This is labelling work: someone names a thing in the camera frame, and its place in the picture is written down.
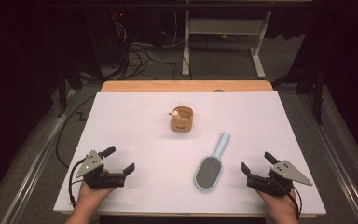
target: dark background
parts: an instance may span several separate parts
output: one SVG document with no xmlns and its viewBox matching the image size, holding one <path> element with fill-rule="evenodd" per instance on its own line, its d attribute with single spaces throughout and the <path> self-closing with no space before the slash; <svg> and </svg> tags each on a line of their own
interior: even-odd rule
<svg viewBox="0 0 358 224">
<path fill-rule="evenodd" d="M 292 71 L 315 58 L 325 64 L 324 83 L 358 143 L 358 1 L 348 1 L 348 5 L 333 11 L 273 12 L 266 37 L 307 34 Z M 196 17 L 211 13 L 214 17 L 241 17 L 240 13 L 192 12 Z M 174 33 L 172 13 L 125 15 L 124 22 L 139 38 L 158 44 L 161 31 Z M 257 11 L 248 13 L 249 17 L 258 15 Z M 184 13 L 177 16 L 179 31 L 183 31 Z M 106 18 L 106 13 L 50 12 L 36 1 L 0 0 L 0 181 L 27 135 L 51 107 L 50 95 L 57 87 L 62 64 L 73 66 L 65 78 L 79 88 L 78 71 L 87 70 L 97 77 L 106 59 L 120 60 L 114 38 L 104 42 L 114 35 Z M 111 50 L 101 51 L 95 44 L 103 42 Z"/>
</svg>

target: dark floor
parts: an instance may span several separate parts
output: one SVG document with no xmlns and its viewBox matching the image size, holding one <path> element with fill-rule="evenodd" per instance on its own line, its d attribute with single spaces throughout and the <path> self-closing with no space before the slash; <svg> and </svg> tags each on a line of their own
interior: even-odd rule
<svg viewBox="0 0 358 224">
<path fill-rule="evenodd" d="M 260 58 L 268 81 L 286 75 L 302 39 L 265 40 Z M 190 44 L 195 47 L 190 54 L 191 77 L 257 79 L 249 54 L 254 44 L 254 37 L 244 37 L 233 43 L 210 40 L 204 48 L 203 40 L 195 39 Z M 164 63 L 149 61 L 142 74 L 130 79 L 189 79 L 181 76 L 181 47 L 147 47 L 147 54 Z M 135 55 L 131 57 L 134 66 L 142 62 Z M 56 104 L 29 135 L 0 185 L 0 223 L 63 223 L 67 219 L 67 215 L 52 210 L 67 172 L 57 159 L 56 146 L 62 160 L 69 164 L 86 123 L 79 116 L 83 113 L 83 118 L 87 117 L 93 101 L 90 97 L 101 85 L 100 82 L 85 82 L 81 91 L 70 92 L 69 107 L 62 118 L 57 118 L 60 106 L 57 92 L 53 93 L 51 97 Z M 301 219 L 301 223 L 358 223 L 358 146 L 327 88 L 324 88 L 323 125 L 318 125 L 310 109 L 312 93 L 297 95 L 295 86 L 296 83 L 283 84 L 276 91 L 327 211 L 324 216 Z"/>
</svg>

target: gray carpet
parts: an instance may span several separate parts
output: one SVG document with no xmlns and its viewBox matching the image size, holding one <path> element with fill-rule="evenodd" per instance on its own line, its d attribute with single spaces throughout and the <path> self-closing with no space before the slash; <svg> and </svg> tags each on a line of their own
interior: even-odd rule
<svg viewBox="0 0 358 224">
<path fill-rule="evenodd" d="M 265 40 L 260 51 L 260 58 L 267 80 L 272 81 L 288 72 L 301 41 L 302 38 L 285 40 L 280 37 Z M 248 51 L 248 48 L 254 43 L 254 37 L 245 37 L 234 43 L 209 40 L 208 46 L 205 48 L 206 42 L 202 38 L 195 37 L 190 44 L 194 47 L 190 54 L 192 78 L 257 79 Z M 153 60 L 165 62 L 165 64 L 149 61 L 142 74 L 130 77 L 130 79 L 189 79 L 189 77 L 181 76 L 181 48 L 147 47 L 147 53 Z M 142 62 L 133 54 L 131 57 L 134 58 L 131 61 L 132 65 Z M 175 70 L 173 70 L 173 63 L 176 63 Z M 133 71 L 135 70 L 129 69 L 127 75 L 129 76 Z M 336 164 L 331 160 L 326 148 L 326 141 L 320 135 L 321 127 L 315 125 L 313 117 L 310 115 L 309 99 L 312 95 L 306 97 L 297 95 L 294 90 L 295 86 L 295 84 L 284 84 L 276 90 L 281 96 L 296 139 L 320 190 L 327 211 L 324 216 L 302 219 L 300 223 L 358 223 L 358 213 L 354 212 L 356 208 L 351 200 L 348 200 L 349 196 L 339 179 L 335 168 Z M 57 118 L 59 106 L 55 104 L 34 128 L 0 185 L 0 223 L 32 167 L 34 159 L 40 155 L 41 148 L 51 132 L 54 131 L 56 124 L 60 122 L 65 125 L 58 142 L 58 151 L 62 160 L 69 164 L 86 123 L 83 118 L 87 117 L 92 106 L 93 98 L 90 97 L 100 88 L 101 83 L 87 82 L 81 91 L 74 94 L 70 110 L 65 113 L 66 116 L 73 113 L 73 116 L 66 123 Z M 51 97 L 57 102 L 57 92 Z M 88 101 L 85 104 L 77 108 L 86 100 Z M 346 174 L 358 192 L 358 146 L 337 112 L 334 101 L 328 94 L 328 89 L 324 89 L 322 112 L 323 130 L 328 138 L 327 145 L 337 151 L 339 160 L 344 164 Z M 59 163 L 54 151 L 55 143 L 52 144 L 46 164 L 42 166 L 41 175 L 35 182 L 32 194 L 29 199 L 23 200 L 23 209 L 18 211 L 18 219 L 14 223 L 63 223 L 67 219 L 67 215 L 52 211 L 66 174 L 66 168 Z"/>
</svg>

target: person's right hand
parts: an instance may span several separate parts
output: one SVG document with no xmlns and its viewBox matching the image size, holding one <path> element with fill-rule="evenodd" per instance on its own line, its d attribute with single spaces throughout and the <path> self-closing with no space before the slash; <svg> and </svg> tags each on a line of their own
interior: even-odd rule
<svg viewBox="0 0 358 224">
<path fill-rule="evenodd" d="M 296 206 L 288 196 L 277 198 L 259 190 L 256 190 L 256 192 L 266 203 L 269 214 L 276 224 L 298 223 L 296 218 Z M 296 194 L 293 189 L 290 194 L 294 199 L 296 198 Z"/>
</svg>

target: hairbrush handle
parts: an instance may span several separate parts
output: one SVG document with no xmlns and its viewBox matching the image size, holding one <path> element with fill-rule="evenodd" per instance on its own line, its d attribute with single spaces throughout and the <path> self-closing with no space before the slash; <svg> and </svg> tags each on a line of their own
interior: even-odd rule
<svg viewBox="0 0 358 224">
<path fill-rule="evenodd" d="M 220 155 L 222 155 L 223 150 L 225 149 L 227 142 L 229 140 L 229 133 L 223 132 L 220 136 L 219 143 L 217 143 L 216 151 L 214 152 L 214 156 L 216 158 L 220 158 Z"/>
</svg>

